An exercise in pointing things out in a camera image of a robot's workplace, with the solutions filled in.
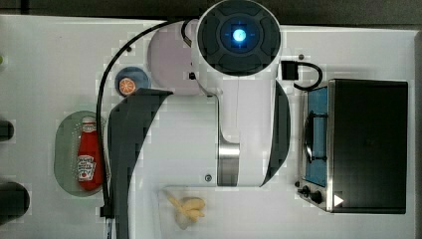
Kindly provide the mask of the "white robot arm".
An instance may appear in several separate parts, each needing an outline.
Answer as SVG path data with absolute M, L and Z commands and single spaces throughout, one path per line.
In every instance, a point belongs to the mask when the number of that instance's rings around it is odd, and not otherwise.
M 107 151 L 116 239 L 158 239 L 167 186 L 261 187 L 287 158 L 289 101 L 280 84 L 282 32 L 252 0 L 224 0 L 191 43 L 198 93 L 139 89 L 109 114 Z

